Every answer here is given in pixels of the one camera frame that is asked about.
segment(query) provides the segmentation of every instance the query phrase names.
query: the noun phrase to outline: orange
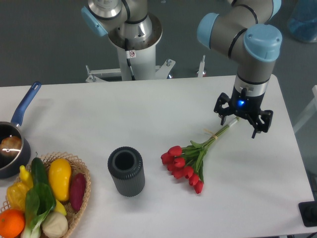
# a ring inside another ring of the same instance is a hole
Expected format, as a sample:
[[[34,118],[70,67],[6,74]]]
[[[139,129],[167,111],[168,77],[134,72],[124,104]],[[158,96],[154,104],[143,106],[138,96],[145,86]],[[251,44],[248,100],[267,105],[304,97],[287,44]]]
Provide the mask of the orange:
[[[24,229],[25,219],[21,211],[7,209],[0,214],[0,236],[15,238]]]

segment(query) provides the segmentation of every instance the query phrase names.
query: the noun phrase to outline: red tulip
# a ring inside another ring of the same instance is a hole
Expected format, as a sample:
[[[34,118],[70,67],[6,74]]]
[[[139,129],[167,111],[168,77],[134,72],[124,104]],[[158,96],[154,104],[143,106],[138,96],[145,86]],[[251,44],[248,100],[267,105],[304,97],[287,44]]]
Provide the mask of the red tulip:
[[[168,154],[171,156],[180,156],[182,152],[182,147],[180,147],[179,145],[173,146],[168,150]]]
[[[182,168],[186,164],[185,159],[183,157],[176,158],[173,163],[175,167],[178,167],[178,168]]]
[[[176,179],[180,179],[181,177],[184,176],[184,170],[173,170],[172,175],[173,175]]]
[[[162,156],[160,158],[162,159],[162,163],[164,165],[170,164],[174,160],[174,156],[169,155],[167,152],[162,154]]]
[[[197,194],[201,193],[202,190],[203,190],[203,187],[204,187],[204,183],[203,183],[201,180],[199,180],[199,181],[196,183],[196,185],[194,186],[195,192],[196,192]]]
[[[189,179],[194,174],[194,169],[190,166],[186,166],[184,168],[184,176],[185,178]]]
[[[174,171],[176,169],[175,165],[173,163],[170,163],[167,165],[167,170],[168,171]]]
[[[199,176],[195,173],[188,180],[190,186],[195,186],[198,181],[199,181]]]

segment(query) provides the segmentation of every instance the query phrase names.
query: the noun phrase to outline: blue container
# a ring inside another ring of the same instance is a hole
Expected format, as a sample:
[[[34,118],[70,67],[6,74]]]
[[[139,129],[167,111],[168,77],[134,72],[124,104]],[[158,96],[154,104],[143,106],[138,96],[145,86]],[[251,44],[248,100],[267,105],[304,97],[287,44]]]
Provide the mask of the blue container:
[[[317,42],[317,0],[298,0],[287,27],[297,40]]]

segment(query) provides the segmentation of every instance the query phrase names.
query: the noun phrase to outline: rubber band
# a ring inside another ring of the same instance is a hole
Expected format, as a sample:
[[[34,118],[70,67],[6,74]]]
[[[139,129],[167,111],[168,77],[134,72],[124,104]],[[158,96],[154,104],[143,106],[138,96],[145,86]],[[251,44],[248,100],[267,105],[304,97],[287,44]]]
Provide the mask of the rubber band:
[[[215,138],[216,140],[218,139],[218,136],[216,136],[211,130],[204,129],[204,131],[205,131],[205,132],[208,132],[209,134],[211,134],[212,137]]]

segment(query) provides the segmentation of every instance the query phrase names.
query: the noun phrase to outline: cable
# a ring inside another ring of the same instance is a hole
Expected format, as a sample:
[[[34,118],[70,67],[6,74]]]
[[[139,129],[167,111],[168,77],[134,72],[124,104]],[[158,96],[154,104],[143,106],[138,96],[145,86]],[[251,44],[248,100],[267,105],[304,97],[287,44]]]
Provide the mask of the cable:
[[[124,39],[124,50],[126,52],[128,51],[128,41],[129,40],[127,38]],[[127,57],[127,63],[128,63],[129,69],[130,69],[132,81],[135,81],[135,77],[134,77],[134,72],[132,70],[131,61],[130,61],[130,59],[128,57]]]
[[[314,235],[316,235],[317,232],[311,233],[309,236],[307,236],[306,238],[312,238]]]

